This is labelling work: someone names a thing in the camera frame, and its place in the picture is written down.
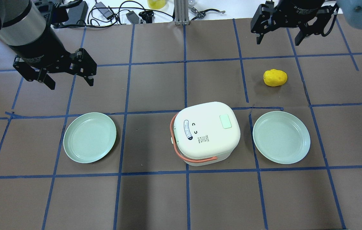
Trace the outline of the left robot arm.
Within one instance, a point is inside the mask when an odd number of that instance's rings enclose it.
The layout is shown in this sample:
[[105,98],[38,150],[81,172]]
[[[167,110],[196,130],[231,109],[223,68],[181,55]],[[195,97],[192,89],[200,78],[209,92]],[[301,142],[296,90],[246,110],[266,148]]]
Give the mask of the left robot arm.
[[51,27],[67,21],[67,9],[81,2],[0,0],[0,39],[16,53],[13,68],[26,81],[54,90],[56,83],[49,74],[68,73],[94,85],[96,62],[84,48],[68,52]]

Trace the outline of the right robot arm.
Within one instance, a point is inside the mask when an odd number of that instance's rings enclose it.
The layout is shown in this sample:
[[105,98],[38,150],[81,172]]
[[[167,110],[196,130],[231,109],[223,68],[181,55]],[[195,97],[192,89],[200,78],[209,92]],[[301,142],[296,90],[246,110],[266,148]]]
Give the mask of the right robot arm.
[[328,36],[342,10],[347,23],[362,30],[362,0],[336,0],[325,5],[324,0],[268,0],[259,5],[251,19],[251,32],[257,34],[261,44],[264,35],[279,28],[298,28],[295,45],[310,35]]

